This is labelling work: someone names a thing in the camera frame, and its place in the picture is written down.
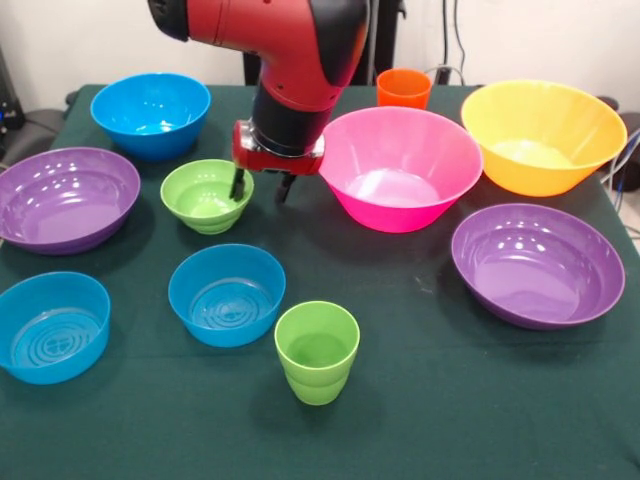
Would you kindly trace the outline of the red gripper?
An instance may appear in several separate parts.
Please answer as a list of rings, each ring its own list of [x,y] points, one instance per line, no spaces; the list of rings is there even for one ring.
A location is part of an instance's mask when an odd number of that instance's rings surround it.
[[[285,203],[296,180],[295,175],[316,174],[320,169],[324,154],[325,138],[323,135],[304,155],[277,154],[257,140],[255,128],[250,120],[237,120],[232,133],[232,159],[237,167],[234,169],[229,198],[233,201],[244,199],[246,192],[245,170],[274,171],[285,173],[275,194],[277,203]]]

